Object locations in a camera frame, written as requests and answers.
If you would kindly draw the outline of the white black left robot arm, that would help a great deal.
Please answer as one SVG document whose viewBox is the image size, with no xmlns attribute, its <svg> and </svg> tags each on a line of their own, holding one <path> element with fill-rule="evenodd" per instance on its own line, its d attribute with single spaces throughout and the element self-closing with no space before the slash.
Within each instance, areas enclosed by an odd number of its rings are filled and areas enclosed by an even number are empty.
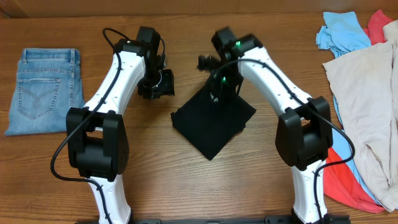
<svg viewBox="0 0 398 224">
<path fill-rule="evenodd" d="M 82 108 L 70 108 L 67 137 L 69 163 L 78 182 L 90 185 L 99 211 L 98 223 L 132 223 L 122 174 L 129 159 L 123 114 L 134 91 L 148 100 L 173 96 L 174 75 L 165 65 L 160 34 L 141 26 L 137 37 L 122 35 L 111 43 L 113 61 L 101 86 Z"/>
</svg>

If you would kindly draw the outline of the black t-shirt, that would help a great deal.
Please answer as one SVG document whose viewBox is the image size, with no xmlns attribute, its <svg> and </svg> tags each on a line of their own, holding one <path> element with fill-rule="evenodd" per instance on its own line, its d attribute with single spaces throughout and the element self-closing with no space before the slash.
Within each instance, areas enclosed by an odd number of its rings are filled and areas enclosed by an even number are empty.
<svg viewBox="0 0 398 224">
<path fill-rule="evenodd" d="M 202 87 L 176 112 L 171 113 L 173 127 L 212 160 L 235 135 L 240 133 L 256 109 L 240 96 L 226 103 L 211 99 Z"/>
</svg>

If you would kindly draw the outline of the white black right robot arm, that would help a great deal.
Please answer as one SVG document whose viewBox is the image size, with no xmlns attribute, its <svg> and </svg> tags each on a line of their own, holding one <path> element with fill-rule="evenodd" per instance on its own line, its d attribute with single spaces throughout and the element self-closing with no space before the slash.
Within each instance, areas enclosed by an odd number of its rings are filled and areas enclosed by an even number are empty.
<svg viewBox="0 0 398 224">
<path fill-rule="evenodd" d="M 220 56 L 199 63 L 211 72 L 205 85 L 211 102 L 220 105 L 238 96 L 243 80 L 264 95 L 278 117 L 275 146 L 292 170 L 297 223 L 331 223 L 323 196 L 323 172 L 333 144 L 330 107 L 323 97 L 312 98 L 275 64 L 252 34 L 237 38 L 229 27 L 215 32 L 211 42 Z"/>
</svg>

